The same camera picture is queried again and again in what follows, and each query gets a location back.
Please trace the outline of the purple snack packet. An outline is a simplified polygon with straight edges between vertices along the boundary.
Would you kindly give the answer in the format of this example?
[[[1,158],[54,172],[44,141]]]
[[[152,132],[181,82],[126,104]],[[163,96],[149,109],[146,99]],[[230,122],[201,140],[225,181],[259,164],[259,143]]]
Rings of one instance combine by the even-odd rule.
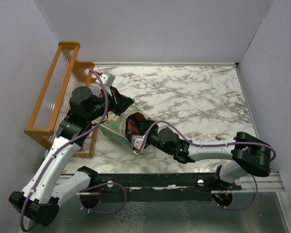
[[[129,142],[131,142],[132,141],[132,137],[134,136],[134,135],[137,135],[138,133],[137,132],[134,132],[134,131],[127,131],[127,134],[126,134],[126,138],[127,138],[127,140],[129,141]]]

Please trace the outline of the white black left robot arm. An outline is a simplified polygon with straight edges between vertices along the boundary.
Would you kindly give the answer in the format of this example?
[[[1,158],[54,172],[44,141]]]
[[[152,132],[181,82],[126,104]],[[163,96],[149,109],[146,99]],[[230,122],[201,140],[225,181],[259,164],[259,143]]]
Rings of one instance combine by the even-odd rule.
[[[97,179],[78,171],[65,184],[56,187],[63,169],[80,149],[88,134],[98,125],[92,125],[97,118],[102,123],[108,112],[120,115],[132,104],[133,99],[121,95],[115,87],[97,97],[89,87],[81,86],[72,92],[70,109],[60,123],[53,144],[43,163],[21,191],[14,191],[9,202],[21,214],[43,227],[57,216],[60,206],[82,189],[90,192],[96,189]]]

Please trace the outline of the red snack packet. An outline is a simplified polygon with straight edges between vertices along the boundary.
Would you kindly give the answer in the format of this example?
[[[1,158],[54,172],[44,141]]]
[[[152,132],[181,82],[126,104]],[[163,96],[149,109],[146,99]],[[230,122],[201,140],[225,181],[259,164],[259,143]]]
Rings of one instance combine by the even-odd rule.
[[[127,129],[130,132],[138,133],[141,127],[142,121],[145,119],[144,115],[140,113],[134,113],[128,117]]]

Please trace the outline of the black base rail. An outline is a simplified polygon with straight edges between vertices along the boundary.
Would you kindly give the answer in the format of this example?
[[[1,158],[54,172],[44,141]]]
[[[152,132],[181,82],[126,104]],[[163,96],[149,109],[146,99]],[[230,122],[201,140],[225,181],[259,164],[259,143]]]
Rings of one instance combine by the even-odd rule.
[[[98,174],[92,190],[80,195],[86,208],[103,202],[211,201],[212,191],[240,190],[235,183],[215,180],[214,173]]]

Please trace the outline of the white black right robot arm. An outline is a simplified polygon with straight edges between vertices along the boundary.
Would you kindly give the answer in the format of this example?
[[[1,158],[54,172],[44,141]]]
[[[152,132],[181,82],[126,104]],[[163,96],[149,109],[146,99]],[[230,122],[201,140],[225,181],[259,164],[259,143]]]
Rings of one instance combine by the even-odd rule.
[[[159,123],[160,121],[143,121],[142,134],[134,135],[131,139],[134,152],[139,154],[147,146],[154,146],[182,164],[202,160],[228,160],[228,164],[217,168],[213,177],[213,184],[219,190],[224,190],[246,175],[269,176],[270,164],[276,158],[274,148],[246,132],[237,132],[232,139],[192,141],[170,123],[160,130]]]

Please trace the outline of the green illustrated paper bag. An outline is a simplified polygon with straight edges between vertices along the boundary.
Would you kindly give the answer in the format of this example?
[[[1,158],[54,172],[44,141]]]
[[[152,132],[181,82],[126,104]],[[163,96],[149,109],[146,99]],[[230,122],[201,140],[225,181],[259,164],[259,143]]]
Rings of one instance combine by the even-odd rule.
[[[131,142],[127,140],[126,134],[128,131],[128,117],[134,113],[140,113],[144,115],[144,120],[150,120],[150,118],[140,108],[138,108],[135,103],[133,103],[124,113],[119,116],[109,112],[107,120],[101,123],[98,128],[108,139],[131,147]]]

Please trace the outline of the wooden acrylic display rack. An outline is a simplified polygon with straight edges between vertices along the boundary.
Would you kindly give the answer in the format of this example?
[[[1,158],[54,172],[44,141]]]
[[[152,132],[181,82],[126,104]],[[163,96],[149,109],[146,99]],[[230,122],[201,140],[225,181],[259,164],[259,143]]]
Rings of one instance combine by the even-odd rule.
[[[80,44],[61,41],[50,65],[24,133],[45,149],[51,149],[55,132],[69,110],[69,99],[79,86],[94,84],[96,79],[89,73],[93,62],[77,60]]]

